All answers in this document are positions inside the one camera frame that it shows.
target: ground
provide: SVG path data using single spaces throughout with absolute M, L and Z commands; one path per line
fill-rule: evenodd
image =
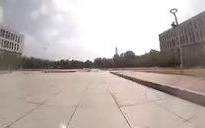
M 205 107 L 108 71 L 0 73 L 0 128 L 205 128 Z

